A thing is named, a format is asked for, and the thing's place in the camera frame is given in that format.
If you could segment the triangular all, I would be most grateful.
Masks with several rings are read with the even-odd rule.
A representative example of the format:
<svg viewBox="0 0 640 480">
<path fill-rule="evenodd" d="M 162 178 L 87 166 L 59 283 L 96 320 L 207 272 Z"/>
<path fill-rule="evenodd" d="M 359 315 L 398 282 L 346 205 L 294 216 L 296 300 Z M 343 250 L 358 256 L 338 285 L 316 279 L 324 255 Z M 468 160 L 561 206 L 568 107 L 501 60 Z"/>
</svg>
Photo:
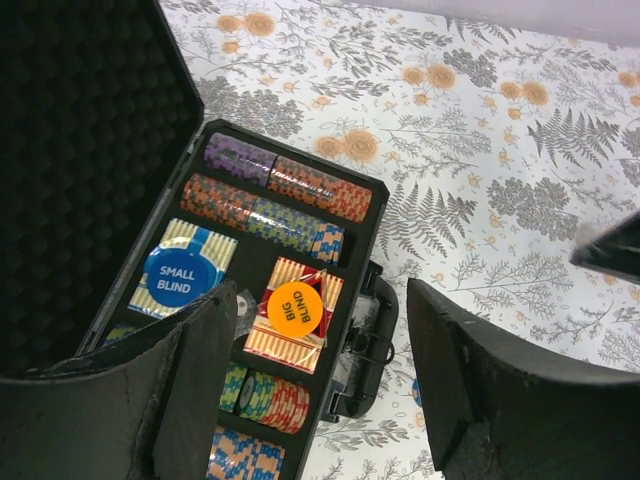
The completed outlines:
<svg viewBox="0 0 640 480">
<path fill-rule="evenodd" d="M 259 314 L 285 338 L 324 338 L 328 329 L 328 281 L 325 269 L 282 259 L 268 282 Z"/>
</svg>

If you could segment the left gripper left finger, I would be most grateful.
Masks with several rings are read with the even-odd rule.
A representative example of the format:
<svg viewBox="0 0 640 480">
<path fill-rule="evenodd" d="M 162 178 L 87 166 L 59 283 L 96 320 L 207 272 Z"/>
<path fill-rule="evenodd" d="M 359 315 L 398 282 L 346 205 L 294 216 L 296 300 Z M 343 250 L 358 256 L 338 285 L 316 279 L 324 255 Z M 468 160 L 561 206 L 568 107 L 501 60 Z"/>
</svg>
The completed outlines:
<svg viewBox="0 0 640 480">
<path fill-rule="evenodd" d="M 5 479 L 202 479 L 236 328 L 225 281 L 179 312 L 1 380 Z"/>
</svg>

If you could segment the orange big blind button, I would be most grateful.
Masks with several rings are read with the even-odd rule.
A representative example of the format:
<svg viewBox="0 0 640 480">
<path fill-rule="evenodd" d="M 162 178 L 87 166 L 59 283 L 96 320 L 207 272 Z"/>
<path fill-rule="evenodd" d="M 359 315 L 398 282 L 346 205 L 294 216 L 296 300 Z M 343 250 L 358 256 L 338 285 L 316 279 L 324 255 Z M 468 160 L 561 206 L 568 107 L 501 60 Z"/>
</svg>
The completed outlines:
<svg viewBox="0 0 640 480">
<path fill-rule="evenodd" d="M 267 318 L 280 334 L 301 338 L 312 333 L 323 319 L 320 294 L 311 285 L 296 281 L 274 290 L 267 301 Z"/>
</svg>

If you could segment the blue poker chip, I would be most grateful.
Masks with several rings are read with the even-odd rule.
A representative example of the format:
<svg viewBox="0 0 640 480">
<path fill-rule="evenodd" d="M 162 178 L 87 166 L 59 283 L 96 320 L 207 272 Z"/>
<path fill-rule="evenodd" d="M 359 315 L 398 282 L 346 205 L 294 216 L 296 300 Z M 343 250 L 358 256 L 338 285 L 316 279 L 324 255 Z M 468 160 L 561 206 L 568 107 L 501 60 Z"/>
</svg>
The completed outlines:
<svg viewBox="0 0 640 480">
<path fill-rule="evenodd" d="M 422 406 L 420 387 L 417 379 L 414 379 L 412 385 L 412 397 L 418 406 Z"/>
</svg>

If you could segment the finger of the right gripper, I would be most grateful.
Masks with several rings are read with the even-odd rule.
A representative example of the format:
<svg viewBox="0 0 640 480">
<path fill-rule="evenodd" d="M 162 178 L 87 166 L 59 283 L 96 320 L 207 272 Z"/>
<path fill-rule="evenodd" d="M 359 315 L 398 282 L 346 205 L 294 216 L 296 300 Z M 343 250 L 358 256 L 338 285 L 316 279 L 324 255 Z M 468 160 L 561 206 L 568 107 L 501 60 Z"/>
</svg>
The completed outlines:
<svg viewBox="0 0 640 480">
<path fill-rule="evenodd" d="M 572 265 L 639 284 L 639 211 L 604 230 L 578 225 Z"/>
</svg>

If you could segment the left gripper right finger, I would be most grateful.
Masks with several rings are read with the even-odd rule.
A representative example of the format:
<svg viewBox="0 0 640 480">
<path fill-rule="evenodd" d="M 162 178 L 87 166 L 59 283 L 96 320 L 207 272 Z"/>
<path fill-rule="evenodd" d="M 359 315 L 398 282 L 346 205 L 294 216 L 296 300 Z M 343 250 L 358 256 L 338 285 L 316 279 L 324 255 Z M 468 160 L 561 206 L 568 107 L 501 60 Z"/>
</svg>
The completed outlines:
<svg viewBox="0 0 640 480">
<path fill-rule="evenodd" d="M 407 283 L 434 468 L 448 479 L 635 479 L 639 377 L 530 343 Z"/>
</svg>

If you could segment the red playing card deck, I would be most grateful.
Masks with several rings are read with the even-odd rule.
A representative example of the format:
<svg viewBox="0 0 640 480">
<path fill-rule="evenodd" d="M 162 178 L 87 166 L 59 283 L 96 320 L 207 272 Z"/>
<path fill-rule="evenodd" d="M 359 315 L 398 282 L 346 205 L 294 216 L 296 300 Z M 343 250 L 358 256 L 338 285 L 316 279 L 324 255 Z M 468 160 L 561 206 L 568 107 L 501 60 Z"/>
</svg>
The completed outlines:
<svg viewBox="0 0 640 480">
<path fill-rule="evenodd" d="M 327 346 L 343 285 L 325 269 L 278 258 L 244 350 L 312 374 Z"/>
</svg>

